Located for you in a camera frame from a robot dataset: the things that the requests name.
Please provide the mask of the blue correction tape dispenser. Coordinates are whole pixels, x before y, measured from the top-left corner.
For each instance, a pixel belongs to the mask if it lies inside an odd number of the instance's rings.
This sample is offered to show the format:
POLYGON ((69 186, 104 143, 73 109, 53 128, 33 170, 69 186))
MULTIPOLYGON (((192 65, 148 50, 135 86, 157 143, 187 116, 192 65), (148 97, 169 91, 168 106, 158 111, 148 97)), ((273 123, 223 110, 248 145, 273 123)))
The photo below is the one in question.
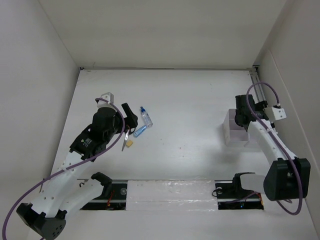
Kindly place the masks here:
POLYGON ((146 125, 141 126, 139 129, 137 129, 134 133, 133 136, 135 138, 139 137, 148 127, 146 125))

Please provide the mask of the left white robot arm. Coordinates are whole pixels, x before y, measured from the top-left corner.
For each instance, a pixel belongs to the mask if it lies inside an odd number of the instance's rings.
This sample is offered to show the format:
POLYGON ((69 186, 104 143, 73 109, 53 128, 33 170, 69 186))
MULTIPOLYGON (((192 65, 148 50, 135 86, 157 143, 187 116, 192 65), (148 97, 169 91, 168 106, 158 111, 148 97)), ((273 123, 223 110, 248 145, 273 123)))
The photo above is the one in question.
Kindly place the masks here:
POLYGON ((81 174, 97 157, 111 149, 115 135, 131 134, 138 126, 138 117, 127 103, 121 106, 126 117, 110 101, 96 99, 98 110, 89 124, 73 141, 58 171, 43 180, 39 196, 30 203, 21 203, 16 213, 22 221, 44 240, 55 240, 66 226, 67 219, 95 198, 112 193, 112 179, 94 173, 80 189, 71 193, 81 174))

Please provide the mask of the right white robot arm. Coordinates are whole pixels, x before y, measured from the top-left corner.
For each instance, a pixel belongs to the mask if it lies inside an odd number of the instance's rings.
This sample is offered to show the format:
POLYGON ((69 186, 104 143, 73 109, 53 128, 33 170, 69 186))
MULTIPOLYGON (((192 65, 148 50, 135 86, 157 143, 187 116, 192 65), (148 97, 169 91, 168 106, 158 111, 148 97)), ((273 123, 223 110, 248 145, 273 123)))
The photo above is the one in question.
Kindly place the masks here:
POLYGON ((263 192, 270 201, 306 198, 311 164, 297 157, 278 137, 274 123, 285 119, 285 110, 267 101, 255 103, 253 96, 235 97, 235 123, 244 128, 262 150, 270 168, 262 178, 263 192))

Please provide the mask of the clear compartment organizer box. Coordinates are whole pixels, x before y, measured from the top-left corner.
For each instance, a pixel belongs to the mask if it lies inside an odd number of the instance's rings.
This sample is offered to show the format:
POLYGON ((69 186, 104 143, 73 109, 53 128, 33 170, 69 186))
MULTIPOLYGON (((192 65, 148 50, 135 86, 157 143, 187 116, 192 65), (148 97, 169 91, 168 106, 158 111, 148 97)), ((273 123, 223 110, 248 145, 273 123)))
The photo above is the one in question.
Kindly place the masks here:
POLYGON ((224 141, 227 147, 244 147, 249 141, 249 135, 243 127, 235 122, 236 110, 229 109, 222 123, 224 141))

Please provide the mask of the yellow eraser block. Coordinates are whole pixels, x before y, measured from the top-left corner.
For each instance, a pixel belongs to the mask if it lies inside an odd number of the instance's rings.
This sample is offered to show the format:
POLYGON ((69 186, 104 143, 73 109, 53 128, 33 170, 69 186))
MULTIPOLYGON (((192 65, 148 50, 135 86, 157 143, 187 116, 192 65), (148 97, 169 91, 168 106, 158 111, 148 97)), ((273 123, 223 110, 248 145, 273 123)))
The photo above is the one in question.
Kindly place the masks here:
POLYGON ((126 147, 130 148, 133 145, 133 141, 132 140, 128 140, 126 143, 126 147))

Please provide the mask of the black handled scissors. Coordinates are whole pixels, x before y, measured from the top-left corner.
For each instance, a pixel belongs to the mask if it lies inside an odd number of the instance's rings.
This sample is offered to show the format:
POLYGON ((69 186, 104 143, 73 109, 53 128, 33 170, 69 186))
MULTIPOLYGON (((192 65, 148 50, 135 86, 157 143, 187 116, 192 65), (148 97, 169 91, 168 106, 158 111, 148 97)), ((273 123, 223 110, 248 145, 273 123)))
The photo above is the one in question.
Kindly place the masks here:
POLYGON ((129 136, 132 135, 135 132, 136 128, 128 128, 127 130, 125 130, 125 136, 124 136, 124 140, 123 140, 123 144, 122 144, 122 148, 121 151, 123 152, 126 147, 126 143, 127 141, 129 141, 129 136))

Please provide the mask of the aluminium frame rail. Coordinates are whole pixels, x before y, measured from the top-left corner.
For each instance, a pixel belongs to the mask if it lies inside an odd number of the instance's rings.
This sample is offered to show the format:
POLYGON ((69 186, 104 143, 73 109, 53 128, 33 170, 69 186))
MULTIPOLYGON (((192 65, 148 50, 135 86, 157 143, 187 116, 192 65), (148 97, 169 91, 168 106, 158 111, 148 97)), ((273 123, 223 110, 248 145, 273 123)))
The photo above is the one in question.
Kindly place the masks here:
MULTIPOLYGON (((249 75, 253 84, 261 82, 258 74, 258 68, 259 68, 259 65, 253 65, 251 68, 248 69, 249 75)), ((253 89, 258 102, 266 101, 262 84, 255 85, 253 89)))

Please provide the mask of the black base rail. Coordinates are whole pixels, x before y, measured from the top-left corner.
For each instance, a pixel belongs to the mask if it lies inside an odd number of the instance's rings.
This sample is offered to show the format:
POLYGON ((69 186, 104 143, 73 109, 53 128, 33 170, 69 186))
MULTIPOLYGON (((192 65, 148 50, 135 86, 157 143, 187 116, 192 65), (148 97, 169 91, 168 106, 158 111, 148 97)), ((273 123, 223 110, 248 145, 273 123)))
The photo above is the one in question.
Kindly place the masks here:
POLYGON ((263 210, 260 194, 236 193, 230 180, 116 180, 109 195, 91 200, 84 211, 263 210))

